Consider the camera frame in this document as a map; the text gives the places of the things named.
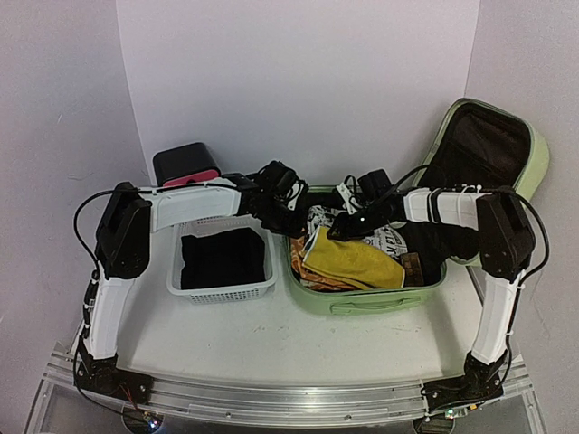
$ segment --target yellow cloth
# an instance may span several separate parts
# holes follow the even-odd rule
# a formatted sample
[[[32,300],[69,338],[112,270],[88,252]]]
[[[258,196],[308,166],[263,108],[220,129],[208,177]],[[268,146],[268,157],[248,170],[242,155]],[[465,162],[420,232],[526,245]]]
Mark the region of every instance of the yellow cloth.
[[[304,248],[303,264],[316,273],[357,288],[401,288],[404,268],[376,247],[362,241],[334,241],[319,226]]]

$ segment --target suitcase handle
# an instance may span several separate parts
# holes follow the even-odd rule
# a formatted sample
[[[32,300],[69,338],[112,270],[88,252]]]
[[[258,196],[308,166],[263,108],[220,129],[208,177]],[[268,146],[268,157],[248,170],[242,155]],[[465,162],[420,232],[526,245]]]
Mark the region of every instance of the suitcase handle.
[[[386,301],[386,302],[374,302],[374,303],[336,303],[330,307],[330,311],[332,314],[335,315],[344,315],[344,314],[355,314],[360,313],[364,314],[367,312],[388,312],[390,310],[395,310],[400,308],[404,305],[413,305],[420,303],[422,301],[421,297],[408,297],[408,298],[400,298],[399,300],[395,301]]]

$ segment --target metal frame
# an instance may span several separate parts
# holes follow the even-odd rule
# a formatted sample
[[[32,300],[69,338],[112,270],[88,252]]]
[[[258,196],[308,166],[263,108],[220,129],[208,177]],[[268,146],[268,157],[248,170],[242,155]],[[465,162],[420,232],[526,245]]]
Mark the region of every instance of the metal frame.
[[[54,384],[75,390],[72,356],[58,348],[52,353],[44,372],[26,433],[39,432]],[[155,376],[150,403],[141,407],[183,419],[234,425],[344,428],[423,417],[426,400],[421,395],[421,388],[422,382],[316,387],[249,385]],[[504,390],[501,400],[524,397],[533,432],[544,433],[533,385],[522,361],[513,364]],[[102,402],[124,404],[124,401],[88,394]]]

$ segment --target white wall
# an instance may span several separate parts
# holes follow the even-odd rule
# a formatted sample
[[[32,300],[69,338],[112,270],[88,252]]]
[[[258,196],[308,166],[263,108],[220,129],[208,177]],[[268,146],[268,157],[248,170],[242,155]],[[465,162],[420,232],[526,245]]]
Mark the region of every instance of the white wall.
[[[551,166],[534,203],[553,258],[525,293],[517,340],[547,428],[577,432],[579,399],[579,3],[482,0],[467,95],[517,113],[546,135]]]
[[[118,0],[145,159],[204,141],[224,171],[312,183],[419,163],[463,96],[479,0]]]
[[[56,340],[81,319],[89,194],[145,184],[114,0],[0,5],[0,431],[22,432]],[[104,203],[81,227],[91,239]]]

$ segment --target pink object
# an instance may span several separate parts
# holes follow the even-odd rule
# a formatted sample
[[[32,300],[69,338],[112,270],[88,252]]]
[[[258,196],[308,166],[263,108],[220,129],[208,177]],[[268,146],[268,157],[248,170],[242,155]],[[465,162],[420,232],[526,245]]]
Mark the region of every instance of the pink object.
[[[164,187],[175,187],[177,185],[185,185],[191,183],[203,183],[205,181],[211,181],[219,176],[219,172],[214,169],[204,170],[197,174],[191,174],[187,176],[182,176],[180,178],[172,179],[163,184]]]

